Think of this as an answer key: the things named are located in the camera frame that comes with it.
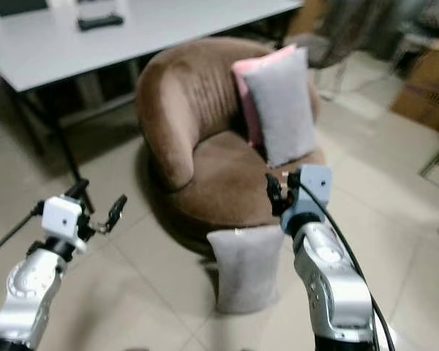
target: armchair backrest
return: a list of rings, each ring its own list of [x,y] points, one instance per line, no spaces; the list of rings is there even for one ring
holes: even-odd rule
[[[156,55],[138,81],[137,109],[155,165],[171,191],[193,177],[199,141],[241,115],[231,66],[271,50],[249,40],[208,38]]]

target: table top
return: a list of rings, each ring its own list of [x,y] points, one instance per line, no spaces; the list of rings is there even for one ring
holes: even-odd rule
[[[0,18],[0,76],[17,92],[302,6],[304,0],[118,0],[122,26],[80,32],[78,7]]]

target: black cable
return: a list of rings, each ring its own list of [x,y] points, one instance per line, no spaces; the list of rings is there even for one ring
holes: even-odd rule
[[[374,328],[372,331],[372,343],[374,344],[374,351],[380,351],[379,348],[379,336],[378,336],[378,326],[375,322],[375,314],[374,309],[372,309],[372,327]]]
[[[353,261],[353,265],[354,265],[354,268],[356,270],[356,273],[359,274],[359,276],[364,281],[366,281],[366,278],[364,278],[364,274],[361,270],[361,266],[359,265],[359,262],[356,259],[356,256],[350,247],[350,244],[346,241],[346,238],[344,237],[342,231],[338,228],[338,225],[334,221],[331,214],[326,210],[326,208],[322,205],[322,203],[320,203],[319,199],[317,199],[317,197],[314,195],[314,193],[312,191],[310,191],[310,189],[306,185],[304,185],[303,183],[299,183],[299,186],[312,198],[312,200],[315,202],[315,204],[319,207],[319,209],[325,214],[327,219],[330,221],[331,226],[335,229],[335,232],[337,232],[339,239],[341,240],[341,242],[343,243],[343,246],[346,248],[346,251],[350,255],[350,259]],[[383,332],[386,335],[386,340],[387,340],[387,345],[389,346],[389,351],[395,351],[395,346],[394,346],[394,342],[392,341],[392,337],[390,335],[389,326],[387,325],[386,319],[382,315],[382,311],[380,310],[378,303],[374,299],[374,296],[372,296],[372,293],[371,293],[371,302],[372,302],[372,307],[373,307],[376,315],[379,317],[380,324],[382,325],[382,328],[383,328]],[[374,328],[374,338],[376,338],[377,337],[377,330],[376,330],[377,325],[375,323],[374,312],[372,312],[372,324],[373,324],[373,328]]]
[[[11,239],[14,234],[16,234],[19,229],[24,227],[24,225],[34,216],[37,216],[38,214],[42,214],[42,210],[44,208],[44,202],[39,201],[37,205],[32,209],[31,212],[29,212],[26,217],[24,217],[21,222],[19,222],[17,225],[15,225],[9,232],[6,234],[2,239],[0,239],[0,248],[9,240]]]

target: tile floor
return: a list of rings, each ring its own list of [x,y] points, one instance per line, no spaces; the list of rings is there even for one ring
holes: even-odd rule
[[[439,134],[387,111],[402,83],[363,53],[350,60],[343,92],[324,102],[319,140],[334,171],[330,210],[394,329],[400,351],[439,350],[439,187],[416,175],[439,149]],[[324,72],[325,88],[332,71]],[[133,105],[71,131],[82,173],[103,219],[122,192],[124,220],[72,264],[52,306],[40,350],[313,350],[304,287],[282,249],[277,304],[255,314],[214,311],[214,288],[201,257],[157,223],[140,190],[143,138]],[[35,157],[0,100],[0,236],[35,200],[70,185],[54,152]],[[4,280],[42,233],[37,221],[0,251]]]

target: round armchair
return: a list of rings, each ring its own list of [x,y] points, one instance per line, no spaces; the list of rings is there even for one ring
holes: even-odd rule
[[[241,59],[269,54],[256,42],[208,38],[156,55],[138,81],[138,118],[149,148],[149,190],[177,232],[207,244],[212,230],[277,223],[265,173],[323,163],[321,150],[270,170],[247,144],[231,72]],[[314,117],[319,97],[309,83]]]

